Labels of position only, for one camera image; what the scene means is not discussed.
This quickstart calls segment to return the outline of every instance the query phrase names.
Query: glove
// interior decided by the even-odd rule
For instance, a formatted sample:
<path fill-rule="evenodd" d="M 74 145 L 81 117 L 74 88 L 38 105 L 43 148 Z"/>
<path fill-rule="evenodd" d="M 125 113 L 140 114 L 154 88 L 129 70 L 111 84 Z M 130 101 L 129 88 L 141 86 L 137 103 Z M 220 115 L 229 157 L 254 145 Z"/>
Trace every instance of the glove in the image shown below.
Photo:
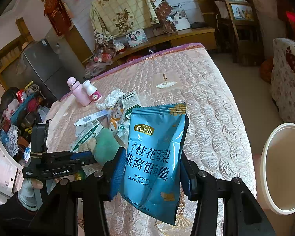
<path fill-rule="evenodd" d="M 23 180 L 22 187 L 18 191 L 18 200 L 22 205 L 31 211 L 37 210 L 37 203 L 34 195 L 35 189 L 42 189 L 43 183 L 37 179 L 26 178 Z"/>

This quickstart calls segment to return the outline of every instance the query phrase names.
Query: logo label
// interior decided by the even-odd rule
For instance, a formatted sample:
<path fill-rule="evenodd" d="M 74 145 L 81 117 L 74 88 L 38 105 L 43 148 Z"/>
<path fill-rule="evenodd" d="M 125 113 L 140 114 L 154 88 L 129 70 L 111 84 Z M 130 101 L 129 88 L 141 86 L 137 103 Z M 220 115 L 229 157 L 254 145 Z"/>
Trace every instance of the logo label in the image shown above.
<path fill-rule="evenodd" d="M 147 134 L 149 136 L 153 135 L 154 129 L 148 125 L 145 124 L 137 124 L 134 126 L 135 131 L 142 132 L 144 134 Z"/>
<path fill-rule="evenodd" d="M 64 174 L 64 173 L 68 173 L 70 172 L 70 170 L 65 170 L 65 171 L 59 171 L 59 172 L 53 172 L 53 175 L 59 175 L 59 174 Z"/>

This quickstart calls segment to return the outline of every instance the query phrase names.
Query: pink quilted mattress cover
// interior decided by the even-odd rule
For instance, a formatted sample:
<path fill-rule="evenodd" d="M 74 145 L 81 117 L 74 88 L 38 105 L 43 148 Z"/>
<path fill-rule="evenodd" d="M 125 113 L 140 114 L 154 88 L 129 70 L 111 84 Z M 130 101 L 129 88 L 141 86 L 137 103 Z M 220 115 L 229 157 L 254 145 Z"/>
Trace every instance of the pink quilted mattress cover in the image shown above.
<path fill-rule="evenodd" d="M 169 90 L 157 89 L 155 75 L 176 75 L 179 83 Z M 103 94 L 114 89 L 136 90 L 143 105 L 185 102 L 190 124 L 183 150 L 188 159 L 216 178 L 239 176 L 256 197 L 256 181 L 249 140 L 233 95 L 219 69 L 200 43 L 161 51 L 116 67 L 91 81 Z M 68 94 L 55 102 L 48 113 L 52 119 L 47 139 L 48 152 L 69 149 L 75 139 L 74 122 L 96 112 L 92 103 L 82 107 Z M 87 175 L 100 169 L 89 166 Z M 197 203 L 181 196 L 176 226 L 151 218 L 121 198 L 105 202 L 111 235 L 190 235 Z M 216 235 L 222 235 L 223 202 L 218 204 Z"/>

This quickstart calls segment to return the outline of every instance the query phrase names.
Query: picture frame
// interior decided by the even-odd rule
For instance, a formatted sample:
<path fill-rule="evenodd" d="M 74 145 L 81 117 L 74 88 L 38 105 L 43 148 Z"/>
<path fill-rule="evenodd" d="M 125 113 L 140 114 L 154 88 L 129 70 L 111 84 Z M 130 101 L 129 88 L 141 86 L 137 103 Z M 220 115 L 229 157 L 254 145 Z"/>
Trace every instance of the picture frame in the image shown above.
<path fill-rule="evenodd" d="M 184 10 L 172 10 L 167 19 L 175 25 L 177 31 L 190 28 L 190 23 Z"/>
<path fill-rule="evenodd" d="M 148 41 L 143 29 L 137 29 L 127 34 L 126 38 L 131 48 Z"/>
<path fill-rule="evenodd" d="M 233 10 L 234 19 L 254 21 L 254 14 L 252 13 L 251 6 L 232 4 L 231 9 Z"/>

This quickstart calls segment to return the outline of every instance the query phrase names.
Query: floral blanket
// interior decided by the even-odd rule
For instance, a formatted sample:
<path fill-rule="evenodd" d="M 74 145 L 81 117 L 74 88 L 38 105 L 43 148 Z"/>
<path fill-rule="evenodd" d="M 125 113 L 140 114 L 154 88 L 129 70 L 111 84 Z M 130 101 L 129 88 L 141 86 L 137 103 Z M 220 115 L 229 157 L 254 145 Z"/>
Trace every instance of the floral blanket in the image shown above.
<path fill-rule="evenodd" d="M 273 51 L 272 98 L 282 120 L 295 123 L 295 42 L 285 38 L 274 39 Z"/>
<path fill-rule="evenodd" d="M 175 26 L 166 19 L 171 11 L 165 0 L 95 0 L 90 9 L 95 42 L 102 44 L 157 23 L 173 33 Z"/>

